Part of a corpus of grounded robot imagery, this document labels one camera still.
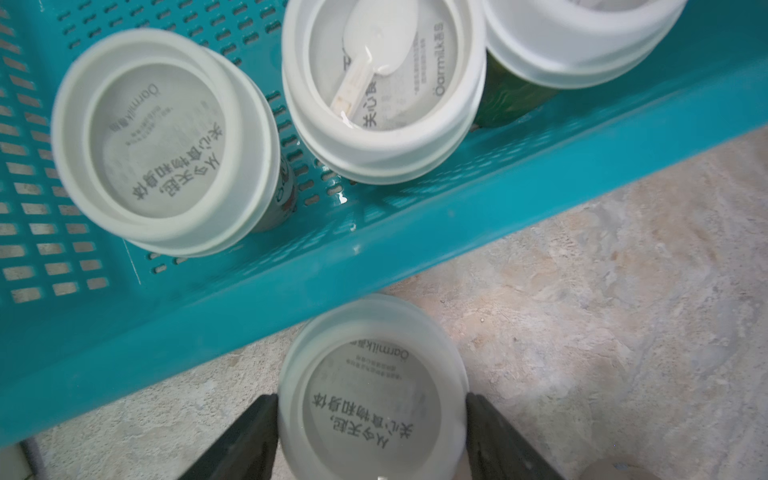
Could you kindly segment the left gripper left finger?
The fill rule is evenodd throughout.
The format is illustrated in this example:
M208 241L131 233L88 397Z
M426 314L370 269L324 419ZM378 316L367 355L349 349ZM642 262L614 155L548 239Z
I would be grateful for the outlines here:
M278 395L259 396L181 480L270 479L278 446Z

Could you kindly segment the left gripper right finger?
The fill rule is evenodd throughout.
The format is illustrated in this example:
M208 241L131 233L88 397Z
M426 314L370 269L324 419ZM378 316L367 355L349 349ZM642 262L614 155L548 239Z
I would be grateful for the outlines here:
M564 479L487 398L468 393L466 409L466 450L474 480Z

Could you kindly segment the teal plastic basket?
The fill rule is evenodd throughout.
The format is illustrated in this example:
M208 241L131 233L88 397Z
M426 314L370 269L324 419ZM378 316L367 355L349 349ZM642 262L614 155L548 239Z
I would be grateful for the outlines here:
M405 184L334 175L300 141L283 1L1 5L1 442L61 422L618 188L767 121L767 5L692 1L637 67L479 129ZM55 170L57 87L131 27L223 54L265 93L299 185L279 227L203 258L137 248Z

